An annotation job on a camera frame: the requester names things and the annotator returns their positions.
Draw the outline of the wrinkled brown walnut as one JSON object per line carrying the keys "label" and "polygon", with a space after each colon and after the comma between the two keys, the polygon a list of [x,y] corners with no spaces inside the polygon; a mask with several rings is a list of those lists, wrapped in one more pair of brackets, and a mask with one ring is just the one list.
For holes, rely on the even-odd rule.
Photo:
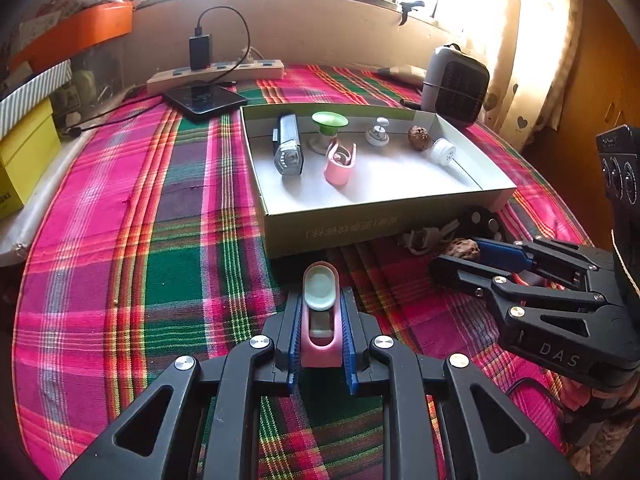
{"label": "wrinkled brown walnut", "polygon": [[480,246],[475,240],[458,237],[448,243],[442,251],[443,256],[460,258],[463,260],[480,260]]}

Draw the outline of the black round disc with buttons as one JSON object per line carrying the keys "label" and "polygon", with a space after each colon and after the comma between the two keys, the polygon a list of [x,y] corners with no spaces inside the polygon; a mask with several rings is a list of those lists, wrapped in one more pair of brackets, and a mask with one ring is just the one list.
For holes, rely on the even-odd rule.
{"label": "black round disc with buttons", "polygon": [[480,237],[494,240],[495,242],[506,241],[506,229],[498,214],[494,214],[484,207],[471,207],[462,214],[458,221],[459,226],[456,231],[458,237]]}

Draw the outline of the pink clip with mint pad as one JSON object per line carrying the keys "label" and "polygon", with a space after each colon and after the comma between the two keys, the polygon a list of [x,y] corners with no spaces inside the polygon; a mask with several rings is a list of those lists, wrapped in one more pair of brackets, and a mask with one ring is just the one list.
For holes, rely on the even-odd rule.
{"label": "pink clip with mint pad", "polygon": [[337,270],[320,261],[303,277],[300,364],[305,368],[340,368],[343,331],[340,279]]}

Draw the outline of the plaid blanket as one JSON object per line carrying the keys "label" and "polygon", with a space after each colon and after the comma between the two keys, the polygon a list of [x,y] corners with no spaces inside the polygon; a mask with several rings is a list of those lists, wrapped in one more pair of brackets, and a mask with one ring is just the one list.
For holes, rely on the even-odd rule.
{"label": "plaid blanket", "polygon": [[[288,66],[277,81],[239,84],[250,104],[341,103],[399,107],[413,88],[374,73]],[[291,270],[262,247],[238,113],[197,126],[166,105],[93,135],[32,244],[12,348],[17,425],[46,479],[68,465],[176,356],[206,360],[258,333],[280,310]],[[516,190],[499,218],[517,240],[544,235],[590,242],[548,182],[482,127],[469,138]],[[393,238],[330,249],[359,307],[414,351],[462,352],[501,389],[535,378],[559,393],[559,376],[496,343],[484,304],[434,288],[430,255]],[[290,398],[262,400],[264,479],[382,479],[380,401],[348,395],[344,375],[312,400],[300,378]]]}

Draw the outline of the small white knob stand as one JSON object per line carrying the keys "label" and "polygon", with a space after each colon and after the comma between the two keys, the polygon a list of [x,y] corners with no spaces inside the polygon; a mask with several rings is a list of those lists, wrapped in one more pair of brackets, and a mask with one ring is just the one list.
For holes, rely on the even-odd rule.
{"label": "small white knob stand", "polygon": [[376,118],[375,124],[364,133],[367,142],[376,148],[384,148],[385,145],[390,143],[390,136],[386,131],[389,125],[390,122],[387,118]]}

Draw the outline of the pink clip in box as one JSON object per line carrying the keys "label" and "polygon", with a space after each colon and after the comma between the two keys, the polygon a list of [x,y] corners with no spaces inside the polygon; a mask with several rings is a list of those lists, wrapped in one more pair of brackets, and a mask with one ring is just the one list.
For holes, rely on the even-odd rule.
{"label": "pink clip in box", "polygon": [[334,139],[326,150],[323,175],[330,185],[344,186],[348,183],[356,165],[357,145],[344,145]]}

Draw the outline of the shallow white cardboard box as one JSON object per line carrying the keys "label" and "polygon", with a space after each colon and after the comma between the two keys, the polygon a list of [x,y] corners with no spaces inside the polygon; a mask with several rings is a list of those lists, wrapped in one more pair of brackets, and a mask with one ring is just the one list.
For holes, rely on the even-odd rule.
{"label": "shallow white cardboard box", "polygon": [[[311,115],[324,110],[348,118],[337,139],[357,145],[354,172],[344,186],[329,184],[323,175],[326,159],[308,146],[318,132]],[[286,114],[297,118],[304,154],[299,177],[281,176],[273,162],[273,130]],[[384,148],[372,146],[364,136],[378,117],[390,122],[390,143]],[[329,103],[255,105],[242,108],[241,122],[262,241],[270,258],[442,226],[473,206],[496,212],[515,190],[514,182],[465,131],[429,112]],[[434,164],[428,150],[419,152],[410,145],[412,126],[424,127],[433,142],[445,138],[454,144],[449,166]]]}

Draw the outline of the beige electric shaver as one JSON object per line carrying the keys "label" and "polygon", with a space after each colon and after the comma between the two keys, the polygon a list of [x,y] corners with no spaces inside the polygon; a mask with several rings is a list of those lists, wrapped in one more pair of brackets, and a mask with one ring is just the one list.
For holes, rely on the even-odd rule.
{"label": "beige electric shaver", "polygon": [[413,65],[401,65],[379,68],[378,76],[393,79],[413,87],[421,87],[426,76],[426,70]]}

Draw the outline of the green mushroom-shaped knob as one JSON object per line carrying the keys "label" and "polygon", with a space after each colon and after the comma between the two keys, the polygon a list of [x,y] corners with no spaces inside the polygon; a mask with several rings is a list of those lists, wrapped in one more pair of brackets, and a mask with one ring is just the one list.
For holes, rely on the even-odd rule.
{"label": "green mushroom-shaped knob", "polygon": [[338,132],[348,125],[348,118],[335,112],[315,112],[311,120],[318,127],[308,141],[311,151],[324,156],[331,144],[336,140]]}

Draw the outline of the silver bike light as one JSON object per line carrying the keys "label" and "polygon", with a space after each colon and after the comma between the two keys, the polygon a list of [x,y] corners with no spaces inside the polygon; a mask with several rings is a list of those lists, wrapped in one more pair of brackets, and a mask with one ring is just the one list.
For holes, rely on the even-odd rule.
{"label": "silver bike light", "polygon": [[282,115],[272,134],[273,162],[283,177],[299,177],[303,172],[304,154],[294,114]]}

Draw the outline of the heart-pattern curtain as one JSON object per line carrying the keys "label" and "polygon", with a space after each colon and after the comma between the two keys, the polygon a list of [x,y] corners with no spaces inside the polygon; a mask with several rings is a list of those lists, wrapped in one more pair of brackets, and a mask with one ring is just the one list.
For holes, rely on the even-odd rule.
{"label": "heart-pattern curtain", "polygon": [[574,63],[582,0],[487,0],[484,25],[489,86],[480,113],[486,126],[521,151],[562,108]]}

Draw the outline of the yellow box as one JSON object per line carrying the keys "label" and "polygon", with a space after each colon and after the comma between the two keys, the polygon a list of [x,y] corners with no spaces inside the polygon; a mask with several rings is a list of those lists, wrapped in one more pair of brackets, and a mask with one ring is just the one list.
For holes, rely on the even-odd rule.
{"label": "yellow box", "polygon": [[60,149],[52,104],[45,98],[1,140],[1,219],[26,205]]}

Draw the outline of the black smartphone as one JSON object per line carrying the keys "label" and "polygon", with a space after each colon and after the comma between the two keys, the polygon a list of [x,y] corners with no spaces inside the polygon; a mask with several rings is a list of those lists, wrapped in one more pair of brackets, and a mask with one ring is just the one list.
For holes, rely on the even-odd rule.
{"label": "black smartphone", "polygon": [[162,93],[162,98],[192,122],[204,122],[209,118],[220,117],[248,103],[244,96],[216,84],[201,81],[169,89]]}

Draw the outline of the beige power strip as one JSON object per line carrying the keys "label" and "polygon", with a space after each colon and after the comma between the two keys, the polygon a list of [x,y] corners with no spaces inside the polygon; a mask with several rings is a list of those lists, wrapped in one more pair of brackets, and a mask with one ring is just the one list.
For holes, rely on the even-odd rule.
{"label": "beige power strip", "polygon": [[194,82],[229,82],[256,79],[282,79],[285,72],[280,60],[258,60],[244,62],[232,70],[235,63],[218,62],[205,70],[191,70],[190,67],[165,70],[152,76],[145,84],[150,96],[169,89],[193,84]]}

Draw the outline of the striped grey box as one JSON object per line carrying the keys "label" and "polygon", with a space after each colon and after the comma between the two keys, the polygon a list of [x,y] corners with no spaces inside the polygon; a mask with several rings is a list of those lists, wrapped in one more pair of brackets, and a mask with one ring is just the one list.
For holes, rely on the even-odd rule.
{"label": "striped grey box", "polygon": [[70,60],[48,68],[8,94],[0,104],[0,134],[4,138],[42,100],[72,80]]}

